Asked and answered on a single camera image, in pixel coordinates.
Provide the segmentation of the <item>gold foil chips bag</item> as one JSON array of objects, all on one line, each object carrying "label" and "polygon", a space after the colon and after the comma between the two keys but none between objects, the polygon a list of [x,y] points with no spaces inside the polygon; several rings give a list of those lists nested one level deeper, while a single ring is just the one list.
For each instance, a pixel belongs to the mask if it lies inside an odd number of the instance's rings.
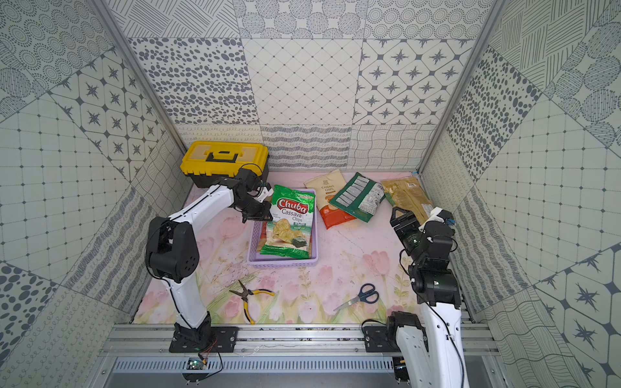
[{"label": "gold foil chips bag", "polygon": [[381,182],[386,199],[393,207],[412,211],[420,223],[424,223],[434,209],[432,201],[415,176],[385,179]]}]

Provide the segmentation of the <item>dark green striped snack bag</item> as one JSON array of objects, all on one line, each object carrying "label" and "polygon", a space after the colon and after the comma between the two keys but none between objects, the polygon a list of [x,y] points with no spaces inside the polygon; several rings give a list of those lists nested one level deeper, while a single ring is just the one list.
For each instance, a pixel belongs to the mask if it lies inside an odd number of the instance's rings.
[{"label": "dark green striped snack bag", "polygon": [[368,223],[375,216],[384,198],[385,192],[379,182],[357,172],[329,204]]}]

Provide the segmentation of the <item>green Chuba cassava chips bag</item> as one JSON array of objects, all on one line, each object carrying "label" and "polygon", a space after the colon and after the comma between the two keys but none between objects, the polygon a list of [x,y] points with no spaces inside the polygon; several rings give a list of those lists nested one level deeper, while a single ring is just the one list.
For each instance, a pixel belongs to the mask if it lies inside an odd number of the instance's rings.
[{"label": "green Chuba cassava chips bag", "polygon": [[261,255],[296,260],[310,258],[311,235],[315,217],[315,194],[276,185],[266,223],[265,244]]}]

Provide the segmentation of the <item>beige red cassava chips bag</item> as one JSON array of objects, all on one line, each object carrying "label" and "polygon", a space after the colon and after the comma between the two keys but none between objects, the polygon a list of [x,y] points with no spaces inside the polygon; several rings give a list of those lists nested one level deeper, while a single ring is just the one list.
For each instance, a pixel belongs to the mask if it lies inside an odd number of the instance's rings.
[{"label": "beige red cassava chips bag", "polygon": [[307,189],[315,190],[317,209],[327,230],[355,219],[354,216],[330,204],[330,200],[346,185],[340,170],[315,177],[304,184]]}]

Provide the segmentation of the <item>red gold chips bag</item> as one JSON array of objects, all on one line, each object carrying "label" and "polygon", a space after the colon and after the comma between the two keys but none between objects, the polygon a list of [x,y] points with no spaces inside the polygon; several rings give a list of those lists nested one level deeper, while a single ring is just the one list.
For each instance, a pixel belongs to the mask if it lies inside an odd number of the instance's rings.
[{"label": "red gold chips bag", "polygon": [[257,248],[258,248],[259,250],[261,250],[261,249],[262,249],[262,247],[263,247],[263,246],[266,244],[266,242],[267,242],[267,225],[268,225],[268,223],[266,223],[266,222],[264,222],[264,223],[262,224],[261,233],[260,233],[260,240],[259,240],[259,242],[258,242],[258,244],[257,244]]}]

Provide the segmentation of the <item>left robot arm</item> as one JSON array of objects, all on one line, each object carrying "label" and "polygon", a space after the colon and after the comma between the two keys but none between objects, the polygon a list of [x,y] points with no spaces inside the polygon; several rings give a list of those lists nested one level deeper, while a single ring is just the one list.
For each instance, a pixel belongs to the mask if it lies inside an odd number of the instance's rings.
[{"label": "left robot arm", "polygon": [[210,313],[202,302],[195,271],[200,262],[197,234],[225,209],[242,221],[270,221],[272,186],[247,167],[234,177],[220,177],[182,210],[150,221],[145,252],[147,272],[168,288],[176,308],[176,332],[191,341],[205,341]]}]

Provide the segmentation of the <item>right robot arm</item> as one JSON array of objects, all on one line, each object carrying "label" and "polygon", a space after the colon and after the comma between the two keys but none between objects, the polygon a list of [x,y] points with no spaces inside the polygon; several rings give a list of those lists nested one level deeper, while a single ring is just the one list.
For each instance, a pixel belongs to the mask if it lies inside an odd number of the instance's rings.
[{"label": "right robot arm", "polygon": [[468,387],[463,351],[459,284],[449,269],[458,244],[451,212],[435,208],[427,221],[414,212],[394,207],[390,220],[412,259],[402,269],[417,297],[419,313],[393,312],[387,319],[387,338],[401,352],[412,387]]}]

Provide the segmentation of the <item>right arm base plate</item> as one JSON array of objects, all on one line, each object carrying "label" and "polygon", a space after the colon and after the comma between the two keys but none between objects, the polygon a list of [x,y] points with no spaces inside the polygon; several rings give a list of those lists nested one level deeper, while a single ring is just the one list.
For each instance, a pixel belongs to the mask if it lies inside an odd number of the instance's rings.
[{"label": "right arm base plate", "polygon": [[365,325],[362,328],[365,351],[368,353],[399,353],[399,348],[392,344],[387,336],[387,329],[382,325]]}]

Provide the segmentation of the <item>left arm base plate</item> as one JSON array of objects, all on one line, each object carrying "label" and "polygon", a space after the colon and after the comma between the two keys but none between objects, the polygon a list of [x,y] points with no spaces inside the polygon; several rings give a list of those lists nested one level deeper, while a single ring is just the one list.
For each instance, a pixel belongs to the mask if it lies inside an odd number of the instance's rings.
[{"label": "left arm base plate", "polygon": [[211,350],[221,353],[233,353],[238,334],[238,327],[190,329],[176,325],[169,352],[203,353]]}]

